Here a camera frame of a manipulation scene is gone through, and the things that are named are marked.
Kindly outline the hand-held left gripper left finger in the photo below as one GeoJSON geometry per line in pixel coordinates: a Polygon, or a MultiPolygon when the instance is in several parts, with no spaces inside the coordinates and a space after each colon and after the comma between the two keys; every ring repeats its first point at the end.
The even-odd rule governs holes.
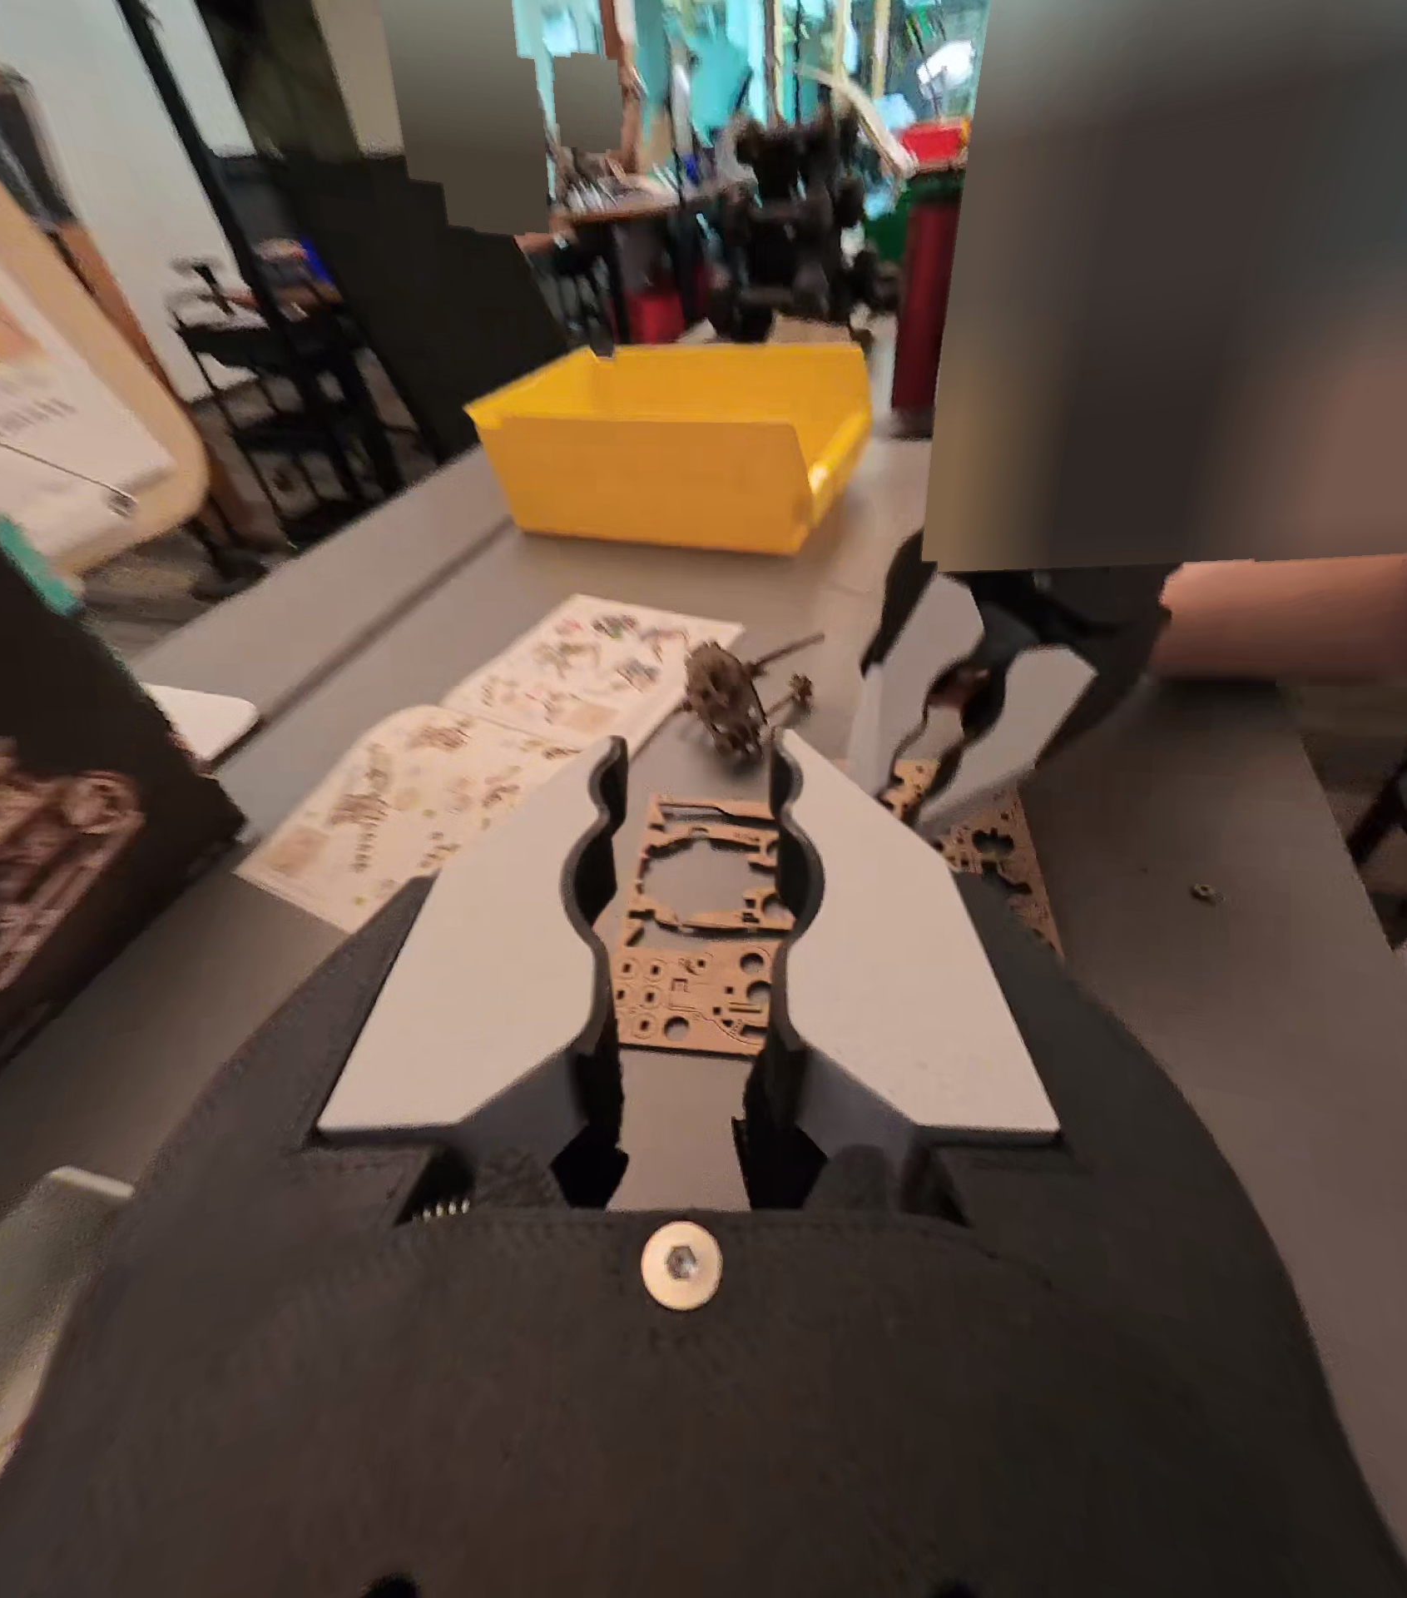
{"type": "Polygon", "coordinates": [[[437,869],[314,1129],[432,1144],[477,1174],[520,1152],[572,1207],[629,1167],[609,952],[630,751],[604,736],[437,869]]]}

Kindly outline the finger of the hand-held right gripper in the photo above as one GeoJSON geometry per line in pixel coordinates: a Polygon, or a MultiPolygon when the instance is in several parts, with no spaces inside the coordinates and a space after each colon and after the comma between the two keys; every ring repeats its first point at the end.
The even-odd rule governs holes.
{"type": "Polygon", "coordinates": [[[1024,649],[1004,669],[999,708],[979,729],[964,729],[938,759],[913,812],[925,837],[944,834],[984,802],[1014,789],[1049,749],[1096,681],[1096,669],[1074,649],[1024,649]]]}
{"type": "Polygon", "coordinates": [[[893,554],[881,594],[850,729],[850,774],[861,789],[888,789],[938,683],[973,656],[986,631],[971,588],[925,559],[920,533],[893,554]]]}

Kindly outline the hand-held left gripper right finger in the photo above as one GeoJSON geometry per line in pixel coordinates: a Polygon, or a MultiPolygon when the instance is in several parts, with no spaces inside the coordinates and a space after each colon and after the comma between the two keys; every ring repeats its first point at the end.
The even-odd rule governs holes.
{"type": "Polygon", "coordinates": [[[871,1149],[1048,1149],[1058,1114],[953,871],[798,733],[775,738],[775,894],[793,927],[735,1147],[753,1209],[798,1209],[871,1149]]]}

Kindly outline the person's right forearm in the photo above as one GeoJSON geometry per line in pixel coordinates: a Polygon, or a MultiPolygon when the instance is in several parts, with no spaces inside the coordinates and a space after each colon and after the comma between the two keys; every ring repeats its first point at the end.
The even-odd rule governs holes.
{"type": "Polygon", "coordinates": [[[1161,599],[1151,673],[1162,681],[1407,674],[1407,554],[1186,564],[1161,599]]]}

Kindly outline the wooden parts sheet with gears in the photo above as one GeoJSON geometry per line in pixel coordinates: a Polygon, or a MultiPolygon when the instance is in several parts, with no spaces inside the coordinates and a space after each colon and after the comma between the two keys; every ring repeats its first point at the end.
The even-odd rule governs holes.
{"type": "Polygon", "coordinates": [[[920,836],[956,876],[981,881],[996,891],[1009,912],[1059,961],[1064,959],[1018,789],[998,789],[949,829],[920,836]]]}

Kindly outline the dark wooden gear model assembly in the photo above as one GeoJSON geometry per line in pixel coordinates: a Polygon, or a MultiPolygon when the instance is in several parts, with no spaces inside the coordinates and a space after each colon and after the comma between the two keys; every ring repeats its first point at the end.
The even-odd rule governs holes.
{"type": "Polygon", "coordinates": [[[816,631],[753,659],[715,641],[700,643],[685,659],[680,709],[700,723],[723,761],[755,763],[768,749],[773,733],[793,726],[811,709],[815,691],[806,674],[793,673],[782,696],[765,704],[758,681],[773,664],[823,641],[825,633],[816,631]]]}

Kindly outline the dark model kit box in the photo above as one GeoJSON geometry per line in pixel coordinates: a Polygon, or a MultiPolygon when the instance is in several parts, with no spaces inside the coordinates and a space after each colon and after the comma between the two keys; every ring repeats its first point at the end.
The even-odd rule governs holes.
{"type": "Polygon", "coordinates": [[[243,827],[120,658],[0,548],[0,1069],[243,827]]]}

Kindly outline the illustrated instruction booklet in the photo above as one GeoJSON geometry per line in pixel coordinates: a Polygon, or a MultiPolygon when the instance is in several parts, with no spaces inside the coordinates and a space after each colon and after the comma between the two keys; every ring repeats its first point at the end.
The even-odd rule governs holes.
{"type": "Polygon", "coordinates": [[[635,756],[678,709],[692,649],[742,633],[574,594],[441,703],[364,733],[234,874],[354,932],[585,749],[619,738],[635,756]]]}

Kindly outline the yellow plastic bin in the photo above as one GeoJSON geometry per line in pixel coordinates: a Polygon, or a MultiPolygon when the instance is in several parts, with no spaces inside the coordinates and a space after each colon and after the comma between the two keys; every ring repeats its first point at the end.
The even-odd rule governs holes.
{"type": "Polygon", "coordinates": [[[793,556],[873,435],[853,341],[575,350],[467,408],[524,533],[793,556]]]}

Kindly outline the white card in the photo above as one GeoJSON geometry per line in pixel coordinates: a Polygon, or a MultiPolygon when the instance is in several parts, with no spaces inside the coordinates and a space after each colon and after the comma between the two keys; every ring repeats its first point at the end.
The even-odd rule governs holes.
{"type": "Polygon", "coordinates": [[[218,767],[259,726],[253,703],[223,693],[141,684],[199,769],[218,767]]]}

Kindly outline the black dumbbell rack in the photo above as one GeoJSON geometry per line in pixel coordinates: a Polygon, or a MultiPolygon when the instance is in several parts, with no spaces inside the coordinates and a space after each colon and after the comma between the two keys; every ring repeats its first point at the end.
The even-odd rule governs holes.
{"type": "Polygon", "coordinates": [[[860,132],[855,110],[831,105],[808,122],[738,125],[733,153],[753,183],[717,207],[722,260],[705,313],[720,340],[762,345],[777,320],[851,336],[856,310],[896,313],[896,268],[871,245],[843,245],[866,215],[855,170],[860,132]]]}

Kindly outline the black shelf rack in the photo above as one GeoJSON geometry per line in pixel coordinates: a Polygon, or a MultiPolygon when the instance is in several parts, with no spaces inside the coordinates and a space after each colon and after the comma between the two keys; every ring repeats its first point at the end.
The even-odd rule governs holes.
{"type": "Polygon", "coordinates": [[[304,248],[271,241],[258,266],[263,288],[213,256],[178,256],[166,311],[281,546],[311,549],[401,493],[426,438],[304,248]]]}

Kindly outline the white printed sign board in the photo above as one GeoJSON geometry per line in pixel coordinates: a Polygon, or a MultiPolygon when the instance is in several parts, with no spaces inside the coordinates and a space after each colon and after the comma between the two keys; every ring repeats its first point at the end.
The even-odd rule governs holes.
{"type": "Polygon", "coordinates": [[[0,518],[80,576],[204,509],[201,436],[0,180],[0,518]]]}

